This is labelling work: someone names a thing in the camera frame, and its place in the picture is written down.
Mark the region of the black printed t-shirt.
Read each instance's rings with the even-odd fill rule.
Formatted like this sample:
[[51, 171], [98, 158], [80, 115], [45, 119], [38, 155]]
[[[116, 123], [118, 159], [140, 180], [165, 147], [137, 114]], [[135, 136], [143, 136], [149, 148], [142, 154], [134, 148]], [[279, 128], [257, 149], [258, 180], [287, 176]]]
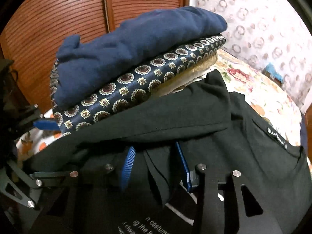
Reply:
[[120, 161], [133, 147], [118, 233], [195, 233], [189, 223], [195, 200], [182, 183], [177, 143], [189, 168], [204, 163], [224, 174], [240, 171], [282, 233], [309, 232], [311, 176], [303, 148], [290, 145], [242, 94], [228, 92], [218, 71], [66, 135], [29, 164], [35, 172], [77, 177]]

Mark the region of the orange print bed sheet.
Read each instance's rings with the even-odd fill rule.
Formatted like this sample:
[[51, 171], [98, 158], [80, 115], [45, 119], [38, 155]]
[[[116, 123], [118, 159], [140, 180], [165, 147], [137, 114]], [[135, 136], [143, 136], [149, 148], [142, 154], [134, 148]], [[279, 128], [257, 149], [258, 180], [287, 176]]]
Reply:
[[52, 109], [40, 114], [32, 125], [33, 127], [28, 129], [16, 142], [17, 159], [19, 161], [29, 159], [63, 137], [62, 132], [57, 128]]

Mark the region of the dark patterned folded garment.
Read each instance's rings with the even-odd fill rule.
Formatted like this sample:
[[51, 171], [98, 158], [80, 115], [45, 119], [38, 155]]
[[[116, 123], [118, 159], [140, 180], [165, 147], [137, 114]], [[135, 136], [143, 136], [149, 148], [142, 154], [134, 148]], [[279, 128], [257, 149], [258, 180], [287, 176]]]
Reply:
[[218, 34], [182, 44], [140, 63], [67, 110], [61, 110], [53, 102], [52, 111], [58, 129], [69, 135], [146, 101], [159, 85], [199, 62], [213, 64], [217, 50], [225, 43], [226, 37]]

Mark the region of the floral blanket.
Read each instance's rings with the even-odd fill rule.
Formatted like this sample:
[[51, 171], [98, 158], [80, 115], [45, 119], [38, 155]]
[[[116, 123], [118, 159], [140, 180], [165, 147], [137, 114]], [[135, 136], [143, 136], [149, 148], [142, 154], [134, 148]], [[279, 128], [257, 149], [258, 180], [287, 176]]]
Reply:
[[217, 69], [229, 92], [245, 95], [245, 101], [264, 118], [291, 145], [302, 143], [300, 131], [302, 117], [288, 94], [260, 71], [220, 49]]

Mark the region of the navy blue folded garment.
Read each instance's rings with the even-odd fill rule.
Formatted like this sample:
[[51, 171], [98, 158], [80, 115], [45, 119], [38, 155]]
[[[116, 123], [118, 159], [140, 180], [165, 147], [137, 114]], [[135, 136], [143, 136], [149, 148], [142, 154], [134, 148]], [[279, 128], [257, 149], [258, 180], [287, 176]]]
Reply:
[[141, 61], [226, 29], [222, 16], [187, 6], [143, 13], [89, 43], [68, 36], [56, 53], [58, 83], [51, 98], [60, 109], [70, 108]]

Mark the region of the box with blue cloth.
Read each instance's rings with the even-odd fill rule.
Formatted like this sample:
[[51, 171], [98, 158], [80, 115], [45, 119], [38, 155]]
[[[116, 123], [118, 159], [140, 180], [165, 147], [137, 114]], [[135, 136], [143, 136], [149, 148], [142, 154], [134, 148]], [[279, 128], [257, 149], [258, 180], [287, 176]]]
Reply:
[[262, 73], [270, 78], [274, 83], [276, 83], [279, 87], [282, 87], [284, 84], [284, 78], [276, 72], [274, 66], [269, 63], [263, 70]]

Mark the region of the mustard yellow folded garment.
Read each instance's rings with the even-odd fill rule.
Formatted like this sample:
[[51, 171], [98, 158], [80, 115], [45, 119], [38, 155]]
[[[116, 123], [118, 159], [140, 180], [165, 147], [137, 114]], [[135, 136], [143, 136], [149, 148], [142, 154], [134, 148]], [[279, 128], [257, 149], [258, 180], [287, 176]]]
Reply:
[[210, 67], [214, 65], [217, 60], [218, 54], [215, 51], [212, 54], [201, 59], [201, 61], [198, 61], [195, 65], [187, 68], [183, 72], [177, 74], [173, 78], [157, 86], [157, 88], [153, 90], [151, 97], [161, 97], [184, 89], [185, 86], [207, 74]]

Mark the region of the pink circle pattern curtain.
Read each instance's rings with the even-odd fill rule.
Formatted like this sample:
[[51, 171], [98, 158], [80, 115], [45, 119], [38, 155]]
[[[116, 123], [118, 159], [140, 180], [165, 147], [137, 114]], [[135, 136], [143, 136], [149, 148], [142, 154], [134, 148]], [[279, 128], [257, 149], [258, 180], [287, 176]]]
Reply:
[[227, 21], [225, 50], [257, 70], [271, 64], [305, 113], [311, 106], [311, 34], [287, 0], [196, 0]]

